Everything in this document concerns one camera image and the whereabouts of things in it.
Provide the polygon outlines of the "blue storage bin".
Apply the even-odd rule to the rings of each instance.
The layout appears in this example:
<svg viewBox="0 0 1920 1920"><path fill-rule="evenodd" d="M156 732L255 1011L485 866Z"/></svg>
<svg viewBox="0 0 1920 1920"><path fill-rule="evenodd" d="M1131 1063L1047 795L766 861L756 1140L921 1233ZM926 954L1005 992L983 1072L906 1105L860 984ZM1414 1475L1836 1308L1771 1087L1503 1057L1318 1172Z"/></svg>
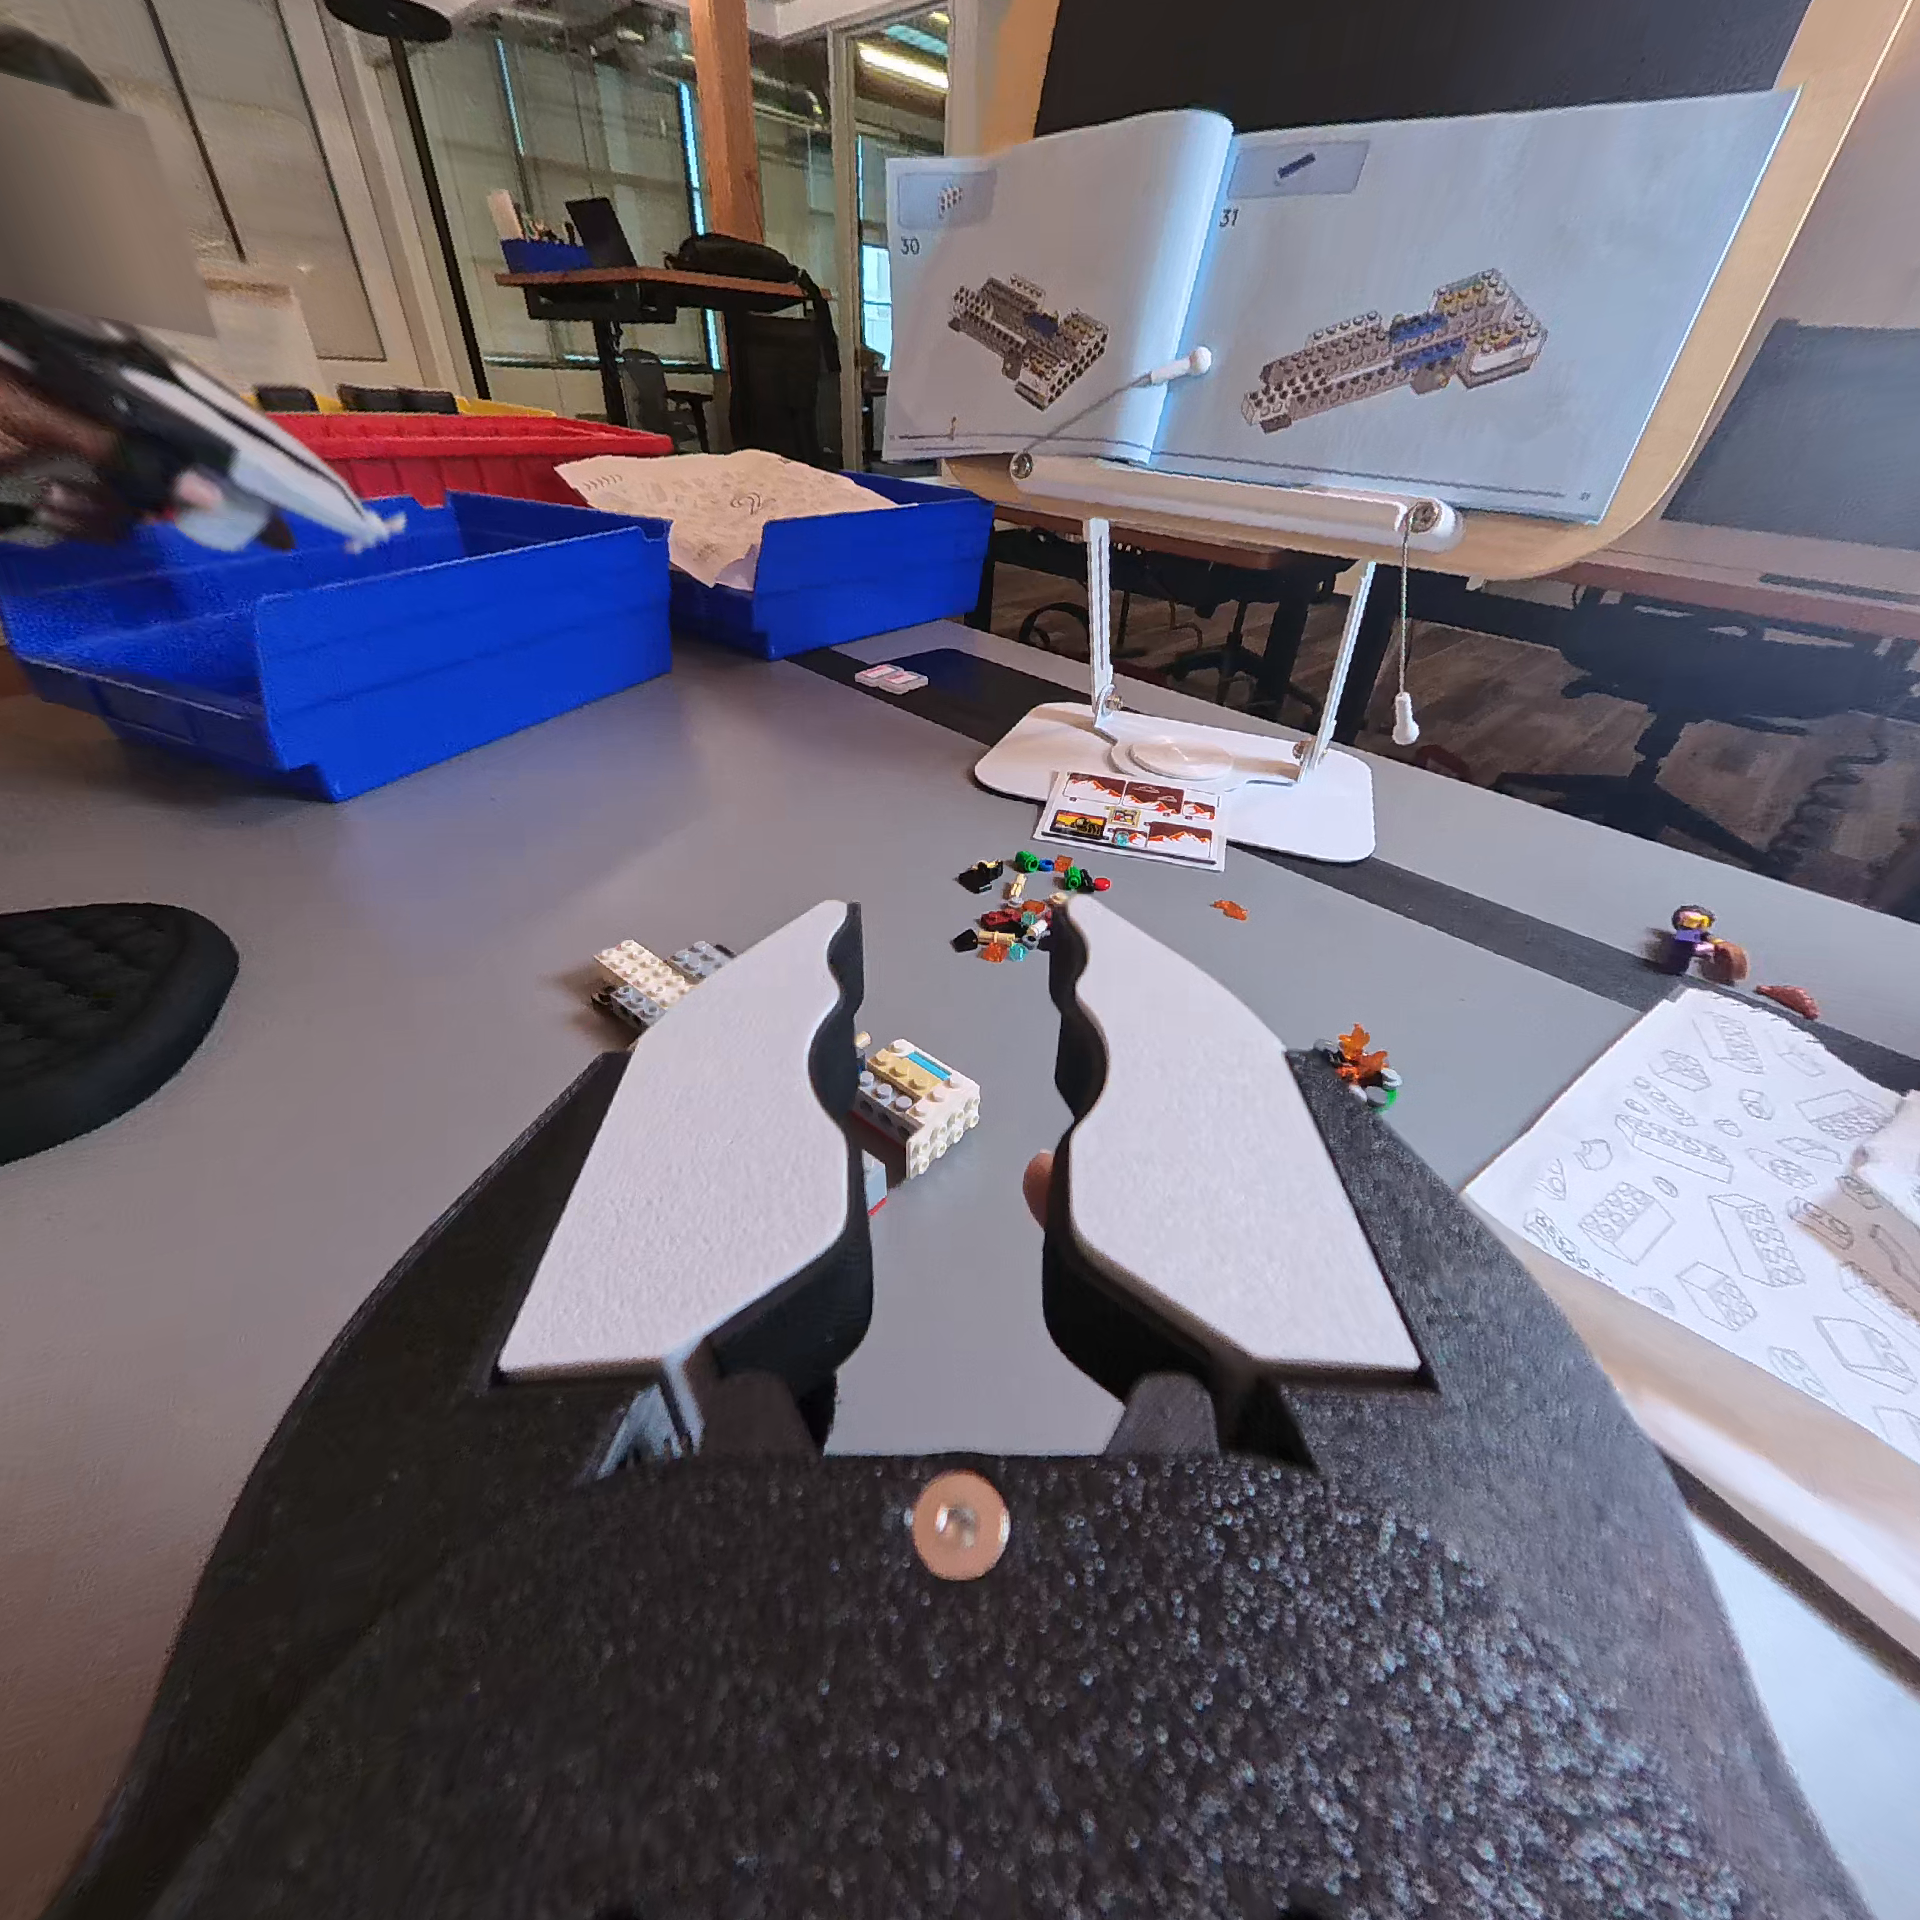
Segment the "blue storage bin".
<svg viewBox="0 0 1920 1920"><path fill-rule="evenodd" d="M666 521L444 492L391 543L10 549L10 647L45 704L299 800L358 800L666 675Z"/></svg>
<svg viewBox="0 0 1920 1920"><path fill-rule="evenodd" d="M983 606L999 501L935 479L851 473L877 511L766 519L756 584L672 574L666 626L742 660L802 660Z"/></svg>

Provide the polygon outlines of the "red storage bin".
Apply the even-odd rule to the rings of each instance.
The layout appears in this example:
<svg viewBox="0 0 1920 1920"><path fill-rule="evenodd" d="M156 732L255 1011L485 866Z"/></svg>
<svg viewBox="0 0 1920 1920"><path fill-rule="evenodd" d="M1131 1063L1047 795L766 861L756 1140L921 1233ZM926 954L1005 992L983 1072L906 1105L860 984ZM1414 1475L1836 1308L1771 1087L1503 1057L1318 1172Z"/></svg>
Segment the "red storage bin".
<svg viewBox="0 0 1920 1920"><path fill-rule="evenodd" d="M566 501L579 492L555 479L566 459L632 455L660 459L672 437L575 423L575 418L265 418L299 444L314 444L358 501L422 501L444 492L513 492L513 501Z"/></svg>

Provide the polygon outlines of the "lego campfire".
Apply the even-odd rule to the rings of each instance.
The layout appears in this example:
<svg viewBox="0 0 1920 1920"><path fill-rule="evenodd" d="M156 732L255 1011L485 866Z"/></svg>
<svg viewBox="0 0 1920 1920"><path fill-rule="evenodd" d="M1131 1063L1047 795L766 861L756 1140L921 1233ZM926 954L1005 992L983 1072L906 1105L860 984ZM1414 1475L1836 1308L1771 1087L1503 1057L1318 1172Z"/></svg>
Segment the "lego campfire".
<svg viewBox="0 0 1920 1920"><path fill-rule="evenodd" d="M1385 1053L1370 1044L1370 1029L1352 1029L1332 1044L1318 1044L1318 1057L1343 1072L1343 1087L1370 1110L1385 1110L1405 1097L1405 1072L1385 1063Z"/></svg>

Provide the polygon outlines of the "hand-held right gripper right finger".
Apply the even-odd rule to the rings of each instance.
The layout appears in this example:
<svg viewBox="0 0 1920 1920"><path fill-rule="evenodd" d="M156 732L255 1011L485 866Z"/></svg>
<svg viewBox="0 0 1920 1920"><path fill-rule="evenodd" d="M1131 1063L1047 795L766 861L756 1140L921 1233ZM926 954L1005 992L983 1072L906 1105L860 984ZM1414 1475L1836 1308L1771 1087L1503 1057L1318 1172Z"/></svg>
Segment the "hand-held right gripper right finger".
<svg viewBox="0 0 1920 1920"><path fill-rule="evenodd" d="M1189 1376L1240 1452L1300 1452L1283 1390L1417 1390L1430 1357L1283 1044L1109 900L1047 926L1068 1138L1044 1321L1114 1405Z"/></svg>

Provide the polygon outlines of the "black backpack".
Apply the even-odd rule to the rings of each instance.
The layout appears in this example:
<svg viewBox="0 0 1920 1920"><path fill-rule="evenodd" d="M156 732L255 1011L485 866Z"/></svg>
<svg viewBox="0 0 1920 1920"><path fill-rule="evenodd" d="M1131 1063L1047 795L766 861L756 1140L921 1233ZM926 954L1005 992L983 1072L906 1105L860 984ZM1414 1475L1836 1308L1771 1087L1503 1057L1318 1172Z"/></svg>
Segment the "black backpack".
<svg viewBox="0 0 1920 1920"><path fill-rule="evenodd" d="M804 263L794 263L766 239L742 239L742 237L687 237L680 247L666 247L666 272L687 272L701 309L717 309L717 315L820 309Z"/></svg>

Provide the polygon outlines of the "lego instruction booklet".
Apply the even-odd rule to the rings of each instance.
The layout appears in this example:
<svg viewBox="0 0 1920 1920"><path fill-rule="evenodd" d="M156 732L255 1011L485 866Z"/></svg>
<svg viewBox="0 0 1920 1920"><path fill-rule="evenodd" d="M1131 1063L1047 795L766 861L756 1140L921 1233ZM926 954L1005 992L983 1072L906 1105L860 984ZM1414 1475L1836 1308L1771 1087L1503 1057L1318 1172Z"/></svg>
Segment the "lego instruction booklet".
<svg viewBox="0 0 1920 1920"><path fill-rule="evenodd" d="M897 160L885 455L1599 521L1796 88L1240 134L1148 107Z"/></svg>

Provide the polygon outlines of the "white printed paper bag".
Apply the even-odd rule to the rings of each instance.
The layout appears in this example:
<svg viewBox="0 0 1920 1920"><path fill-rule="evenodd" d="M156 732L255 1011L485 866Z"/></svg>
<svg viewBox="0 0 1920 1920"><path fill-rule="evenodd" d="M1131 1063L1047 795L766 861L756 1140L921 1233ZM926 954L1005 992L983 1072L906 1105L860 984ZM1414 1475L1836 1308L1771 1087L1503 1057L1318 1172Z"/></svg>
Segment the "white printed paper bag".
<svg viewBox="0 0 1920 1920"><path fill-rule="evenodd" d="M1471 1181L1718 1504L1920 1655L1920 1097L1683 984Z"/></svg>
<svg viewBox="0 0 1920 1920"><path fill-rule="evenodd" d="M756 584L763 543L773 519L860 519L897 511L850 473L783 459L766 444L742 455L586 455L555 459L555 479L608 519L666 519L666 562L701 584Z"/></svg>

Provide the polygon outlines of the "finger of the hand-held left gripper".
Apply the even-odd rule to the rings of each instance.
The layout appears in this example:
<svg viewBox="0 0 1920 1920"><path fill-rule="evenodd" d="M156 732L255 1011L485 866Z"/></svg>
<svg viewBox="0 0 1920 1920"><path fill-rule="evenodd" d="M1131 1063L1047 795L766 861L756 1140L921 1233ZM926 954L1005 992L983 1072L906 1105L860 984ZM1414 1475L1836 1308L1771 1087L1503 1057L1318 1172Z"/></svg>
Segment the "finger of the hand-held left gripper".
<svg viewBox="0 0 1920 1920"><path fill-rule="evenodd" d="M181 511L191 473L212 488L212 501L181 519L203 549L265 543L276 519L305 519L355 558L410 531L410 511L369 511L314 444L195 360L110 349L110 423L145 511Z"/></svg>

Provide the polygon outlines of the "black office chair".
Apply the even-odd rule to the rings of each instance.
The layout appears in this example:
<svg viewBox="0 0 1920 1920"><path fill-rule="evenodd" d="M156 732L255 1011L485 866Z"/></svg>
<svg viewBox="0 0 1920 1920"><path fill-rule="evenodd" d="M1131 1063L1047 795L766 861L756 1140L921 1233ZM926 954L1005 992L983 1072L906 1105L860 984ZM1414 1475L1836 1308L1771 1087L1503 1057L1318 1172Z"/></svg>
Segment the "black office chair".
<svg viewBox="0 0 1920 1920"><path fill-rule="evenodd" d="M1662 756L1693 723L1803 736L1836 711L1899 711L1913 697L1913 639L1844 637L1844 626L1765 626L1755 612L1699 612L1662 594L1578 584L1550 647L1578 665L1560 697L1624 697L1645 704L1634 774L1494 774L1503 800L1542 800L1560 811L1634 828L1634 839L1693 839L1739 866L1788 881L1783 846L1748 846L1693 800L1662 783Z"/></svg>

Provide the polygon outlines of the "black floor lamp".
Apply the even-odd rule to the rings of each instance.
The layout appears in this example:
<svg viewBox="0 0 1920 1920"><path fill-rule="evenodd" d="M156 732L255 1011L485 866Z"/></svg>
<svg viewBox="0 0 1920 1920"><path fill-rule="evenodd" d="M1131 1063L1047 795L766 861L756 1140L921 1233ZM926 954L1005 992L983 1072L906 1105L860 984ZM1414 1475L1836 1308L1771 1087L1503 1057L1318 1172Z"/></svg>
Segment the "black floor lamp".
<svg viewBox="0 0 1920 1920"><path fill-rule="evenodd" d="M444 48L457 25L469 6L457 0L326 0L326 12L358 38L384 38L391 48L391 79L401 79L401 118L410 118L410 140L413 140L413 174L422 174L422 209L429 209L429 237L441 237L441 263L444 263L444 296L457 296L457 329L461 329L461 360L469 360L469 390L492 397L485 384L485 349L476 349L476 322L469 322L469 293L461 293L461 262L457 262L457 225L444 225L444 190L441 190L441 160L429 160L429 134L422 134L422 91L413 91L413 61L410 48Z"/></svg>

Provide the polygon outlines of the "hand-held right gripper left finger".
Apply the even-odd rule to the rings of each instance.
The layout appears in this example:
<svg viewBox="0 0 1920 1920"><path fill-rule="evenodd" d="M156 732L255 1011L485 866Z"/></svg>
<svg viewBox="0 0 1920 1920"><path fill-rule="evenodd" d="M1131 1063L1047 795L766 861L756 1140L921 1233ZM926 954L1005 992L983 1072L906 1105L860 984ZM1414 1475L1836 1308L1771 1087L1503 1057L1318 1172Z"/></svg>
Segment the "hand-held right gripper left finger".
<svg viewBox="0 0 1920 1920"><path fill-rule="evenodd" d="M642 1036L492 1357L632 1376L680 1452L820 1452L877 1308L851 1140L860 909L818 900Z"/></svg>

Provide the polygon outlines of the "black mesh pad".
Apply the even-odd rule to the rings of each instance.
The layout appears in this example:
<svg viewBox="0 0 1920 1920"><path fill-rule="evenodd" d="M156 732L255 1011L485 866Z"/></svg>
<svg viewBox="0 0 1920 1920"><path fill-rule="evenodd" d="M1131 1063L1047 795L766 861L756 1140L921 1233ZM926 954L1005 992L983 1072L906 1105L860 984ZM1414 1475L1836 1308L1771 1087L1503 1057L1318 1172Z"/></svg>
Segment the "black mesh pad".
<svg viewBox="0 0 1920 1920"><path fill-rule="evenodd" d="M156 1097L212 1036L234 941L174 900L0 917L0 1158L59 1149Z"/></svg>

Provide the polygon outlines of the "pile of small lego pieces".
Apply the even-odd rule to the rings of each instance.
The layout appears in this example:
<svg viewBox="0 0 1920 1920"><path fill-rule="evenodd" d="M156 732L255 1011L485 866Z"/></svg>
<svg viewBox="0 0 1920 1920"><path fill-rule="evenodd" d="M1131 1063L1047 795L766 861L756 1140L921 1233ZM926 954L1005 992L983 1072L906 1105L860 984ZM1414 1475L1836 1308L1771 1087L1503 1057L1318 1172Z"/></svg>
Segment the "pile of small lego pieces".
<svg viewBox="0 0 1920 1920"><path fill-rule="evenodd" d="M1081 866L1075 856L983 856L959 866L959 882L975 894L975 926L945 931L959 954L990 954L990 962L1021 962L1034 948L1047 948L1047 926L1068 917L1068 900L1081 894L1114 894L1109 866Z"/></svg>

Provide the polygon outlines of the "wooden standing desk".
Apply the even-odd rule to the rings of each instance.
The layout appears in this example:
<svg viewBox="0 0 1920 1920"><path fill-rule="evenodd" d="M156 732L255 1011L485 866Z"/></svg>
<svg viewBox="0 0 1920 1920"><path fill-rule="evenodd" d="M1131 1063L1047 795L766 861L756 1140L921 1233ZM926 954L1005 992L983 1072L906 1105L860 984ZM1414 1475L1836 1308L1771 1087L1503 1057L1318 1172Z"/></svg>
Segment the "wooden standing desk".
<svg viewBox="0 0 1920 1920"><path fill-rule="evenodd" d="M597 329L597 384L605 384L608 434L631 434L622 322L680 315L680 309L724 315L735 444L763 437L742 315L783 315L783 309L818 296L804 272L763 283L763 272L680 272L680 263L575 263L575 272L492 272L492 283L521 293L533 322L586 322Z"/></svg>

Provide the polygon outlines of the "black monitor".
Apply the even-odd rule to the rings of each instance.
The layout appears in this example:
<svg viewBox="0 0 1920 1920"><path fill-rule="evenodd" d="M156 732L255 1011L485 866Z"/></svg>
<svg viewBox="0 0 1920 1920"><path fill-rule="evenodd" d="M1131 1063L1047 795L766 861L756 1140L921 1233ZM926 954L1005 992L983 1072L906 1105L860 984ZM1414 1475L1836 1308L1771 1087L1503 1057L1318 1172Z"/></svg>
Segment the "black monitor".
<svg viewBox="0 0 1920 1920"><path fill-rule="evenodd" d="M1771 322L1662 519L1920 549L1920 329Z"/></svg>

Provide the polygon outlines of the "white book stand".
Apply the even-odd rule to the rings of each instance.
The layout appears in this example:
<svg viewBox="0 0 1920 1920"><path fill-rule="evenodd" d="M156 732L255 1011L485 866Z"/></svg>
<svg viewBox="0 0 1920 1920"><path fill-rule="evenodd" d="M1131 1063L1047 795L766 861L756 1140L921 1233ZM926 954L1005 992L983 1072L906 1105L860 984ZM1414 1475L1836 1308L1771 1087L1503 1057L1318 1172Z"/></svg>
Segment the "white book stand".
<svg viewBox="0 0 1920 1920"><path fill-rule="evenodd" d="M1370 606L1370 574L1385 549L1448 558L1455 549L1455 501L1434 479L1367 479L1355 459L1328 455L1176 455L1176 384L1207 384L1207 405L1223 390L1244 390L1256 434L1283 434L1328 418L1332 397L1370 397L1405 384L1405 347L1382 329L1382 347L1355 347L1382 315L1318 329L1279 365L1256 365L1223 322L1189 322L1189 347L1139 372L1099 372L1092 397L1068 418L1044 405L1034 423L1008 418L1008 397L983 397L975 418L945 418L942 455L1005 455L1008 488L1044 511L1081 519L1092 549L1092 697L1081 704L1034 704L1005 748L983 750L983 783L1005 800L1068 800L1068 774L1114 774L1114 783L1176 783L1215 805L1215 839L1256 856L1306 856L1306 861L1367 861L1382 846L1370 820L1370 767L1332 748L1332 711L1355 665L1355 626ZM1161 723L1131 711L1114 688L1114 531L1150 531L1176 519L1180 531L1207 521L1215 543L1279 531L1300 558L1367 562L1332 660L1332 688L1318 711L1318 736L1268 748L1240 732Z"/></svg>

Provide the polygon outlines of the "grey lego model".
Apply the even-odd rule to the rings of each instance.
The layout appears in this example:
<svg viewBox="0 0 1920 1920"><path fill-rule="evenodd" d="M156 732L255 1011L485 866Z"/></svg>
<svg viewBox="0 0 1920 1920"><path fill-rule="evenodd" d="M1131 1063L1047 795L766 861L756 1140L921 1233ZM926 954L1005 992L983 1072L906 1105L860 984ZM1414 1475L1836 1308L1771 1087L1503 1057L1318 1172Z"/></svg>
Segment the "grey lego model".
<svg viewBox="0 0 1920 1920"><path fill-rule="evenodd" d="M597 1011L631 1036L654 1036L680 992L701 992L717 970L729 970L735 948L687 941L687 948L642 948L608 941L597 948ZM935 1057L926 1044L874 1044L851 1036L851 1124L904 1149L904 1172L926 1172L942 1149L959 1149L983 1126L983 1078Z"/></svg>

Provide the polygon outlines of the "purple lego minifigure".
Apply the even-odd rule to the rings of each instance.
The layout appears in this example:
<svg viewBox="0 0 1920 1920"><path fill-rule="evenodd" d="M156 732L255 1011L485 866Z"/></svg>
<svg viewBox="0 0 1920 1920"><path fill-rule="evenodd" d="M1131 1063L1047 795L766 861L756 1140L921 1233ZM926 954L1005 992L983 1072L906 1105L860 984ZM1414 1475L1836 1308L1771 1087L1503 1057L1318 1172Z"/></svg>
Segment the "purple lego minifigure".
<svg viewBox="0 0 1920 1920"><path fill-rule="evenodd" d="M1718 931L1718 909L1683 900L1683 909L1670 909L1670 931L1657 941L1657 970L1739 984L1748 948Z"/></svg>

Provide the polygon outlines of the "sticker sheet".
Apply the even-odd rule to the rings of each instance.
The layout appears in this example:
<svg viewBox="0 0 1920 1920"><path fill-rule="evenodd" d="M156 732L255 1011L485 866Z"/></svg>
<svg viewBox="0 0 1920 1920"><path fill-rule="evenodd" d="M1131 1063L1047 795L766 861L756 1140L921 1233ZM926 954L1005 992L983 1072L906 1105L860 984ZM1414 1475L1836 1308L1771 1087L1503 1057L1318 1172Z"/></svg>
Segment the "sticker sheet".
<svg viewBox="0 0 1920 1920"><path fill-rule="evenodd" d="M1223 866L1223 800L1189 783L1148 783L1148 774L1047 774L1034 846L1075 856L1148 856L1176 866Z"/></svg>

